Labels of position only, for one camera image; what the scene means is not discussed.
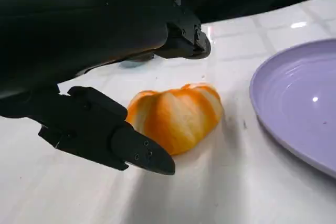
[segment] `purple plate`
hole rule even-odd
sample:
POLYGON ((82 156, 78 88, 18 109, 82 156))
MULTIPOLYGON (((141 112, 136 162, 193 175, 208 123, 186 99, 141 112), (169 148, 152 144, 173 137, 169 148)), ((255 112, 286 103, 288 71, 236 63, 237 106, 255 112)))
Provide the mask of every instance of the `purple plate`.
POLYGON ((261 123, 285 148, 336 178, 336 39, 282 51, 250 84, 261 123))

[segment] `white table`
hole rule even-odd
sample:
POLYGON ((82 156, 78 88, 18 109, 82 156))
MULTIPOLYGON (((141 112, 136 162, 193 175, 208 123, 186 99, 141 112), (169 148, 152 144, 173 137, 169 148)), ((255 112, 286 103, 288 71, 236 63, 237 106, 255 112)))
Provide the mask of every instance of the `white table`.
POLYGON ((54 150, 27 119, 0 118, 1 224, 336 223, 336 180, 293 157, 260 128, 248 97, 255 69, 275 52, 336 36, 336 0, 311 0, 204 25, 203 60, 156 58, 101 67, 63 83, 93 86, 123 105, 140 90, 209 82, 225 120, 176 157, 176 175, 119 172, 54 150))

